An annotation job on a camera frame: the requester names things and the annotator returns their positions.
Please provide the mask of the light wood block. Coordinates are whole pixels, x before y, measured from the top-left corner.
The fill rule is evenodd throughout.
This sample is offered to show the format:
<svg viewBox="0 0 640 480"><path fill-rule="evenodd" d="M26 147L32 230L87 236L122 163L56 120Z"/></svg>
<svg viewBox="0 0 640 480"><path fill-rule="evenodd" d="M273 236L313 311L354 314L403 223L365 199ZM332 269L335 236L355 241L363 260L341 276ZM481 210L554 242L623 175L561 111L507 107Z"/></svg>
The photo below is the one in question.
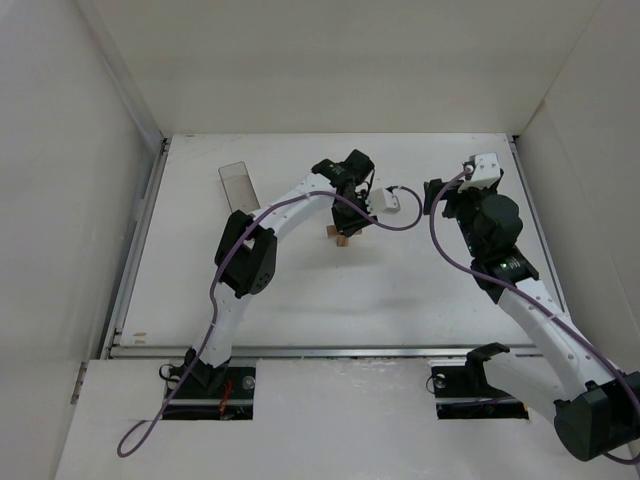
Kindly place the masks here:
<svg viewBox="0 0 640 480"><path fill-rule="evenodd" d="M326 227L326 232L327 232L327 236L328 237L334 237L334 236L340 236L340 233L338 232L337 228L334 225L329 225ZM357 235L361 235L363 233L363 230L357 230L353 233L353 236L357 236Z"/></svg>

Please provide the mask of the clear plastic box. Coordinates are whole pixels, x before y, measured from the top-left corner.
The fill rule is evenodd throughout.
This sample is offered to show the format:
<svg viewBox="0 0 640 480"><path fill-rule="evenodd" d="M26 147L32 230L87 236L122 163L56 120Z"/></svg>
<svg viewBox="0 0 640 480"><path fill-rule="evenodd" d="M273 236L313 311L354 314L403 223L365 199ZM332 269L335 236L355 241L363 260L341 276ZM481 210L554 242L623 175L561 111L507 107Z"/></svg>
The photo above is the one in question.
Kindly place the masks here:
<svg viewBox="0 0 640 480"><path fill-rule="evenodd" d="M244 162L235 162L218 169L222 187L231 212L249 214L260 209L258 196Z"/></svg>

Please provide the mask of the dark wood block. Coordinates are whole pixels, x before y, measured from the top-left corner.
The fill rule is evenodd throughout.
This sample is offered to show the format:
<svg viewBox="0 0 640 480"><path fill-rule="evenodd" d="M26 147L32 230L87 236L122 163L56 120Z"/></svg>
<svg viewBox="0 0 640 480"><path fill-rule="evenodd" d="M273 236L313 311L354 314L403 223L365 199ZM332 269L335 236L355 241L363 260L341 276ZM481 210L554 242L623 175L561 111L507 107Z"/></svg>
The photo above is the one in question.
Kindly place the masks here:
<svg viewBox="0 0 640 480"><path fill-rule="evenodd" d="M349 238L339 235L336 240L336 245L340 248L346 248L349 246Z"/></svg>

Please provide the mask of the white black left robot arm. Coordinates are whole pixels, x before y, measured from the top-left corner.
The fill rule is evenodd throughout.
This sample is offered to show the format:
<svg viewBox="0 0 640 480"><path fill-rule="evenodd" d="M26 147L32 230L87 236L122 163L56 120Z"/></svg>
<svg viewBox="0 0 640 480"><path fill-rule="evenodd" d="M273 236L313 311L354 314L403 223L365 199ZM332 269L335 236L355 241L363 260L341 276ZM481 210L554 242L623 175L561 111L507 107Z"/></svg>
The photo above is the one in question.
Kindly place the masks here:
<svg viewBox="0 0 640 480"><path fill-rule="evenodd" d="M214 317L198 343L185 354L188 378L208 393L223 383L233 337L254 295L273 280L278 242L315 213L329 208L338 235L348 238L372 223L368 191L361 188L374 171L364 153L346 160L325 159L275 204L250 214L233 212L225 225L210 287Z"/></svg>

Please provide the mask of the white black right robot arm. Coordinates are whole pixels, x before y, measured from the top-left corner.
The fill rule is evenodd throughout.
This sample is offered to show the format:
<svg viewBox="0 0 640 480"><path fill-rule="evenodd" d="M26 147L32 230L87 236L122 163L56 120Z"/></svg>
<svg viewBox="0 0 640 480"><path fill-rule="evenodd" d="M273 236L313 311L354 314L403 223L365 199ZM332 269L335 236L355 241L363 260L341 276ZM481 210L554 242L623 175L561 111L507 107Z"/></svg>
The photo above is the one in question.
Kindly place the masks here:
<svg viewBox="0 0 640 480"><path fill-rule="evenodd" d="M472 257L462 272L520 328L555 375L520 361L493 342L466 356L464 380L471 394L509 394L554 427L563 446L586 462L639 438L639 374L625 373L597 350L562 312L538 271L517 246L523 229L518 205L497 191L499 183L476 187L456 176L424 185L424 213L453 219Z"/></svg>

